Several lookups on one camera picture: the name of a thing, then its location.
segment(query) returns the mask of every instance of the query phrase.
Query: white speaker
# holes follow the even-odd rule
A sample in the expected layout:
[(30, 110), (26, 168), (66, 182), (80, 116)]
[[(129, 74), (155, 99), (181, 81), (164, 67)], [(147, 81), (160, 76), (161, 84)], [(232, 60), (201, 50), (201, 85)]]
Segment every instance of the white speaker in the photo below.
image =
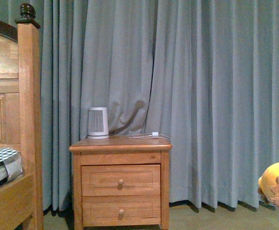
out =
[(88, 138), (106, 139), (109, 137), (106, 107), (92, 107), (88, 110)]

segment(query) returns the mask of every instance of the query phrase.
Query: white cable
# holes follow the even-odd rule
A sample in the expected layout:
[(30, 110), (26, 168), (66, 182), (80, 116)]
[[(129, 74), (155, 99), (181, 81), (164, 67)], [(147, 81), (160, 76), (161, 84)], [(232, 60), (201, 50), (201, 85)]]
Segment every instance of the white cable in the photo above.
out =
[(138, 139), (151, 139), (151, 138), (162, 138), (169, 141), (172, 141), (172, 139), (164, 134), (158, 134), (158, 132), (145, 133), (145, 134), (130, 134), (125, 136), (126, 138), (138, 138)]

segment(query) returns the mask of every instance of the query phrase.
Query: nightstand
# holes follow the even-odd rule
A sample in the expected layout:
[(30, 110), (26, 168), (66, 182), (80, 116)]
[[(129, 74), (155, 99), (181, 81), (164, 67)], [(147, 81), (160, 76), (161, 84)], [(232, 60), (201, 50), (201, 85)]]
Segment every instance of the nightstand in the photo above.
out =
[(83, 139), (73, 153), (75, 230), (90, 226), (169, 228), (169, 141)]

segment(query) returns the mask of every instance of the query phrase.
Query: bed frame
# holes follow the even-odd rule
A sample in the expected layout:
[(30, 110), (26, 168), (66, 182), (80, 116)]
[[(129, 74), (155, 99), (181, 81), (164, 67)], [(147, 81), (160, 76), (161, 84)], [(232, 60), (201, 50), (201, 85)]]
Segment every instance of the bed frame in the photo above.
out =
[(30, 4), (21, 15), (18, 29), (0, 22), (0, 148), (19, 150), (24, 172), (0, 187), (0, 230), (44, 229), (39, 25)]

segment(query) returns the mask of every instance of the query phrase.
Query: bedpost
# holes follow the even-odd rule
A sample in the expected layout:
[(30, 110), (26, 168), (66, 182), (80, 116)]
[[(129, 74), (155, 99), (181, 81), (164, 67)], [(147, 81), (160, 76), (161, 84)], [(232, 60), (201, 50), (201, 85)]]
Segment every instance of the bedpost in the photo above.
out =
[(41, 107), (40, 107), (40, 25), (34, 20), (35, 9), (24, 3), (20, 7), (18, 24), (20, 142), (23, 168), (34, 175), (33, 214), (23, 223), (24, 230), (44, 229), (42, 153), (41, 153)]

